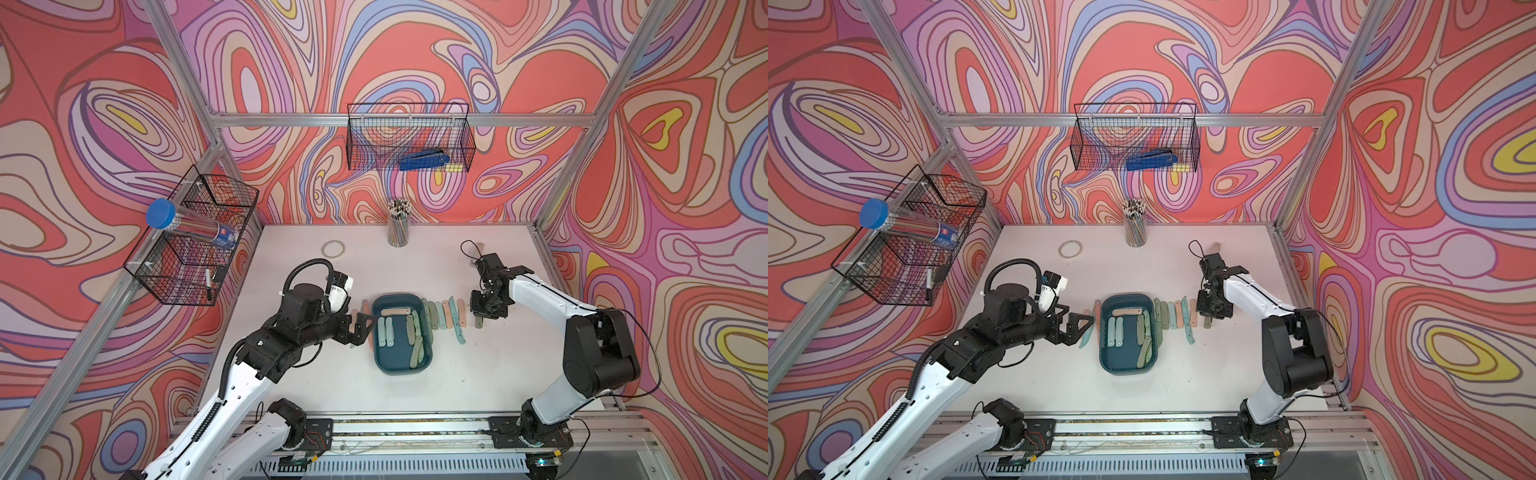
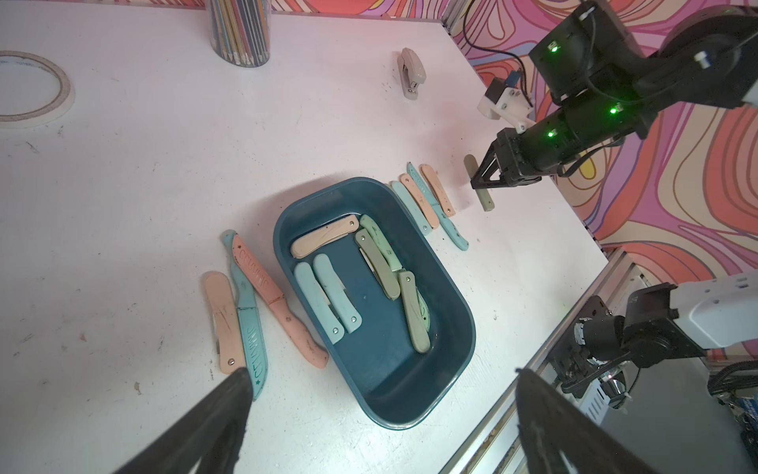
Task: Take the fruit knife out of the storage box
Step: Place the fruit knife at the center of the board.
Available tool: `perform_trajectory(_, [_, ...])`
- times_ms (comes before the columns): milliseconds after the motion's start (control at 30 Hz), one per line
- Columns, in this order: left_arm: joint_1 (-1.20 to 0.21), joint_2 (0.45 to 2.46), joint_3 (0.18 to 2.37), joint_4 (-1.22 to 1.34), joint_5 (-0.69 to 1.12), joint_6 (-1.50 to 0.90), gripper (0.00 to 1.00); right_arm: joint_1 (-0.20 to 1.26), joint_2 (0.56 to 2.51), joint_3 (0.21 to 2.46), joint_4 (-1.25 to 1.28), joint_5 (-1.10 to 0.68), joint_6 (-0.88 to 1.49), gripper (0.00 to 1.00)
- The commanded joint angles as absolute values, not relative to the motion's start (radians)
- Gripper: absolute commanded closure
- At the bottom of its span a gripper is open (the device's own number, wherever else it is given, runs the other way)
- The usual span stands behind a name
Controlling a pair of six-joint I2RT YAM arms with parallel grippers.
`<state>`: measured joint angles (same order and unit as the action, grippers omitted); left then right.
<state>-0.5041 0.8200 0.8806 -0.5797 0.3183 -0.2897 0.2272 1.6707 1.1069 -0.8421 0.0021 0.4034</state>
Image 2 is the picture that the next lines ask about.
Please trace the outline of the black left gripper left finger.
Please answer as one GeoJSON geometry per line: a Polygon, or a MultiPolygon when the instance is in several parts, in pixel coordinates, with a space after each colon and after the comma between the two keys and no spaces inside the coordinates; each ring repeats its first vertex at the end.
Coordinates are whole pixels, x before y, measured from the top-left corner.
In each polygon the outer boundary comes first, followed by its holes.
{"type": "Polygon", "coordinates": [[[120,473],[232,473],[254,401],[247,369],[237,369],[120,473]]]}

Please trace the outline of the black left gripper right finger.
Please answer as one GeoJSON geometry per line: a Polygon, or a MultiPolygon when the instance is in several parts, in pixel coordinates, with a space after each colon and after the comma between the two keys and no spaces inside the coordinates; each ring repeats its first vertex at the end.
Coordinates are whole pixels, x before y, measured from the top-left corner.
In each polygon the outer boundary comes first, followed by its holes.
{"type": "Polygon", "coordinates": [[[653,473],[530,369],[517,371],[519,438],[531,473],[653,473]]]}

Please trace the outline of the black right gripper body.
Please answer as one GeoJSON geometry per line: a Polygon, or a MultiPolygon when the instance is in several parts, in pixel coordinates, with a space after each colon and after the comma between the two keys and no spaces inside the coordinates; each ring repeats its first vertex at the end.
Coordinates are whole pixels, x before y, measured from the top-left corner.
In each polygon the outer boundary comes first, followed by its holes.
{"type": "Polygon", "coordinates": [[[610,100],[568,101],[523,134],[504,128],[488,148],[471,179],[473,189],[515,188],[544,176],[568,176],[578,169],[580,152],[628,134],[646,138],[651,109],[610,100]]]}

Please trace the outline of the light blue ceramic fruit knife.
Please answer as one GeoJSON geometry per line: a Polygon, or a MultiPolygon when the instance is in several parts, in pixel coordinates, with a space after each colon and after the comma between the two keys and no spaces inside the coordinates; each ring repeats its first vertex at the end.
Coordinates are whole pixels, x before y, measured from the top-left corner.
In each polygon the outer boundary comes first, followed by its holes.
{"type": "Polygon", "coordinates": [[[268,378],[268,354],[257,304],[256,290],[245,276],[233,256],[234,230],[222,234],[222,242],[230,258],[230,271],[236,286],[236,306],[246,364],[251,377],[253,398],[258,400],[268,378]]]}

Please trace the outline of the pink ceramic fruit knife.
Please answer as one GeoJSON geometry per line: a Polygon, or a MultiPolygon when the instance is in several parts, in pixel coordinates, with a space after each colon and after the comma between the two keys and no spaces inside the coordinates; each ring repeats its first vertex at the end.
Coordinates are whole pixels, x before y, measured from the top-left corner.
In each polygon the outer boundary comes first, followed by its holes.
{"type": "Polygon", "coordinates": [[[262,296],[298,352],[313,367],[324,369],[329,363],[329,354],[315,342],[308,328],[292,313],[283,291],[238,234],[232,237],[232,256],[242,273],[262,296]]]}

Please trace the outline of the olive green folding knife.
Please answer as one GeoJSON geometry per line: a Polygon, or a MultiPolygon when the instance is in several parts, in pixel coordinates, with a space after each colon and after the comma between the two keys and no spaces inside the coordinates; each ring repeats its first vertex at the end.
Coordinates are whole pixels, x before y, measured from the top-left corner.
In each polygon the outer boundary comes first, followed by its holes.
{"type": "Polygon", "coordinates": [[[432,343],[430,343],[426,323],[420,310],[415,275],[410,271],[402,270],[398,272],[398,281],[412,346],[417,353],[426,354],[432,343]]]}

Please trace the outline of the light blue sheathed knife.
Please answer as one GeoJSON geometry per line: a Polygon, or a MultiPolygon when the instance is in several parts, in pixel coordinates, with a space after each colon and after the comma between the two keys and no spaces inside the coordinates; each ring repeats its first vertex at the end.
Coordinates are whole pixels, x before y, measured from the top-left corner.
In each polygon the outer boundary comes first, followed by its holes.
{"type": "Polygon", "coordinates": [[[313,269],[345,331],[349,334],[355,332],[362,324],[362,317],[347,295],[330,258],[326,254],[317,255],[313,260],[313,269]]]}

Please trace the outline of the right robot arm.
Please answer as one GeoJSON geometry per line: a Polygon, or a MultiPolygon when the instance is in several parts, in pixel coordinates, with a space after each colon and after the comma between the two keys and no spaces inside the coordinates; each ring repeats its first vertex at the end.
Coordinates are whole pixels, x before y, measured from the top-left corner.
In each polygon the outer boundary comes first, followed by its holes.
{"type": "Polygon", "coordinates": [[[554,179],[582,221],[659,284],[580,319],[553,353],[566,393],[624,363],[757,348],[757,5],[501,1],[466,12],[472,49],[511,57],[483,113],[510,121],[478,191],[554,179]]]}

